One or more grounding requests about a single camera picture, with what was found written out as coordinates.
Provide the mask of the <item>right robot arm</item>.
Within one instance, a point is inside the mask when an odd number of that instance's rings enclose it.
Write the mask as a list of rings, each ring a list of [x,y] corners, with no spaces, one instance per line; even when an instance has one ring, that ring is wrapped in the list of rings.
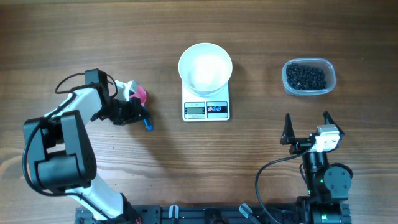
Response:
[[[285,116],[282,145],[289,145],[292,156],[302,158],[301,173],[308,195],[297,198],[292,223],[352,222],[348,200],[353,171],[342,163],[328,162],[328,153],[338,149],[345,136],[330,114],[323,113],[325,124],[307,138],[295,137],[290,115]]]

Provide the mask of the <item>pink scoop blue handle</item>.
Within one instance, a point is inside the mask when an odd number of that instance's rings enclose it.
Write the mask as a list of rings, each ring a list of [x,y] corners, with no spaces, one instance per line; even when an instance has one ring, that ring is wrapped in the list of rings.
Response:
[[[138,98],[138,99],[140,99],[141,105],[142,105],[144,108],[146,108],[146,107],[145,107],[145,102],[146,102],[146,99],[147,99],[146,91],[145,91],[145,89],[143,89],[143,87],[141,87],[140,85],[138,85],[138,86],[135,87],[134,93],[131,93],[131,94],[129,95],[129,97],[130,97],[130,98]],[[144,120],[144,122],[145,122],[145,125],[146,125],[146,128],[147,128],[148,131],[152,131],[152,130],[154,129],[154,125],[153,125],[153,122],[152,122],[152,117],[151,117],[151,115],[149,115],[149,117],[146,118],[146,119]]]

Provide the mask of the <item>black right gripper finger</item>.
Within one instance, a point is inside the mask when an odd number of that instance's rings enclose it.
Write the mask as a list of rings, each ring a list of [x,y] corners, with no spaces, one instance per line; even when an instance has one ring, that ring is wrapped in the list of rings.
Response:
[[[325,124],[330,124],[330,125],[335,125],[339,131],[339,136],[340,137],[344,137],[345,133],[342,131],[342,129],[334,122],[334,120],[332,119],[332,117],[330,116],[329,112],[324,111],[323,112],[323,117],[324,117],[324,121]]]
[[[290,115],[287,113],[285,116],[284,130],[281,135],[280,144],[288,145],[295,142],[295,134],[292,127]]]

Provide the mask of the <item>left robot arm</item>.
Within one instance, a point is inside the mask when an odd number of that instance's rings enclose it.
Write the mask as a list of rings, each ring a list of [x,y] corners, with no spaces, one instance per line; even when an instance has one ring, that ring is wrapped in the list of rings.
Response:
[[[25,181],[46,197],[76,200],[95,223],[141,223],[127,198],[98,174],[86,125],[108,119],[123,126],[150,118],[150,113],[135,97],[139,86],[134,80],[124,83],[99,69],[82,76],[84,84],[65,90],[66,100],[53,111],[24,123]]]

